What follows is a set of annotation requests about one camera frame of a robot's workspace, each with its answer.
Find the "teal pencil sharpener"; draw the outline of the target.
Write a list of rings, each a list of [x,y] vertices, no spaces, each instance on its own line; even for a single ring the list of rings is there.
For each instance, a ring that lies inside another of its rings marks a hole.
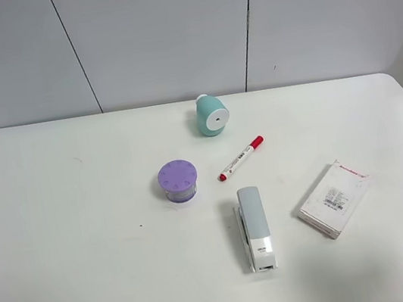
[[[207,137],[219,135],[230,118],[222,101],[212,95],[201,94],[196,98],[195,105],[199,132]]]

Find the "white grey stapler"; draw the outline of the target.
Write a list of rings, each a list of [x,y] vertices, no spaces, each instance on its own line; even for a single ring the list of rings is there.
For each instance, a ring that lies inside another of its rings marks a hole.
[[[276,269],[276,251],[258,188],[244,187],[236,194],[239,205],[234,209],[234,213],[252,272]]]

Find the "red whiteboard marker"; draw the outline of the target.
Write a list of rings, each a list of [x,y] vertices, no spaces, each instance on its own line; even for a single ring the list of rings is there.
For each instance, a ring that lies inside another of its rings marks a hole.
[[[236,156],[233,161],[219,174],[218,181],[225,182],[238,168],[247,160],[248,157],[264,142],[264,137],[257,136],[244,150]]]

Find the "purple lidded round container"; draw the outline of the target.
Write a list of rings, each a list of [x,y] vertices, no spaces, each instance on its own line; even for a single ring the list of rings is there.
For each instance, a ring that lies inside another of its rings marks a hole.
[[[174,203],[190,201],[196,194],[197,169],[186,160],[172,160],[158,172],[158,183]]]

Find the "white cardboard box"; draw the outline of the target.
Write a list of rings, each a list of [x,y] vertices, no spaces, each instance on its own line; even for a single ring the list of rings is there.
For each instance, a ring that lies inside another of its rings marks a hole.
[[[298,218],[335,240],[365,196],[369,183],[370,176],[336,160],[301,205]]]

